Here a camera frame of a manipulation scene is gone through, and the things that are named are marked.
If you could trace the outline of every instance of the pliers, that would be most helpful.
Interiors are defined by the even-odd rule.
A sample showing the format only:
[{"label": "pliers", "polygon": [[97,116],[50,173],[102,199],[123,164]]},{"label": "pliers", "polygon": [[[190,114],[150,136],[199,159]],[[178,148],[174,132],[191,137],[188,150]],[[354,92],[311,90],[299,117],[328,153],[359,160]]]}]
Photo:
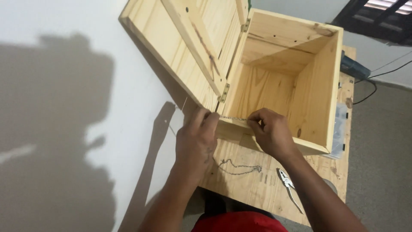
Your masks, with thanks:
[{"label": "pliers", "polygon": [[282,179],[283,184],[284,184],[284,185],[286,186],[286,188],[288,189],[289,196],[290,196],[290,198],[292,199],[293,203],[295,203],[296,207],[299,209],[299,211],[301,212],[301,214],[304,214],[303,211],[302,211],[302,209],[300,209],[299,205],[297,205],[297,203],[296,203],[295,200],[293,199],[292,193],[290,192],[290,187],[292,187],[292,188],[296,191],[295,187],[293,186],[292,181],[289,179],[289,177],[286,175],[286,173],[285,173],[284,171],[280,170],[279,168],[278,168],[278,172],[279,172],[279,175],[280,175],[280,177],[281,177],[281,179]]}]

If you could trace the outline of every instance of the window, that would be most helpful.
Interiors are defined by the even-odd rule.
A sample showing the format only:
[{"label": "window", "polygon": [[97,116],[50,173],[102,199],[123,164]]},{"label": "window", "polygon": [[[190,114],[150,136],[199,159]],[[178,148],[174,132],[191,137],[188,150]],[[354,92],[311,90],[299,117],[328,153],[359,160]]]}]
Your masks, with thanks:
[{"label": "window", "polygon": [[346,31],[412,45],[412,0],[351,0],[332,24]]}]

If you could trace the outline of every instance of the brass hinge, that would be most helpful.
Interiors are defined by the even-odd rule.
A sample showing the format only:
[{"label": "brass hinge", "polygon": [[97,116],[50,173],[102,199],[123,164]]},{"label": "brass hinge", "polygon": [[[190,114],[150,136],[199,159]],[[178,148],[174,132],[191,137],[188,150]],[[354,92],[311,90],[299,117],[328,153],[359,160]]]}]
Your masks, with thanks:
[{"label": "brass hinge", "polygon": [[242,27],[240,27],[241,32],[247,32],[249,29],[249,24],[250,24],[250,19],[247,19],[246,23],[242,24]]},{"label": "brass hinge", "polygon": [[230,85],[229,85],[229,84],[226,84],[226,85],[225,85],[225,89],[223,90],[222,96],[220,96],[219,99],[218,99],[218,101],[219,101],[220,103],[224,103],[224,102],[226,101],[227,92],[229,92],[229,88],[230,88]]}]

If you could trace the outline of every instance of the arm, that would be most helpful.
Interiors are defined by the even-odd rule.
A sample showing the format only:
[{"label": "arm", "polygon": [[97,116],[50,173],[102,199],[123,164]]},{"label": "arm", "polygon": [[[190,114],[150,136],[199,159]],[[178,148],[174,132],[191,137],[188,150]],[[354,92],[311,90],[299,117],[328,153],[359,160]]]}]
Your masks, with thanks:
[{"label": "arm", "polygon": [[248,125],[262,150],[288,172],[314,231],[366,231],[306,162],[292,139],[286,117],[263,108],[249,116]]},{"label": "arm", "polygon": [[175,164],[139,231],[180,230],[187,203],[213,160],[218,121],[217,113],[197,109],[190,122],[178,131]]}]

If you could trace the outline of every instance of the gray floor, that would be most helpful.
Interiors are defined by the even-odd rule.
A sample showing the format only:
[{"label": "gray floor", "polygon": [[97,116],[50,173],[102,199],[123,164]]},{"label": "gray floor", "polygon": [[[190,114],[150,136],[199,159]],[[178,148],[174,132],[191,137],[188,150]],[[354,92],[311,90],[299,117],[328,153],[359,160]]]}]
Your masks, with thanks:
[{"label": "gray floor", "polygon": [[[355,102],[373,91],[355,85]],[[346,203],[370,230],[411,231],[412,92],[378,84],[378,91],[353,106]],[[190,231],[203,213],[196,192],[183,219]],[[289,231],[311,228],[276,216]]]}]

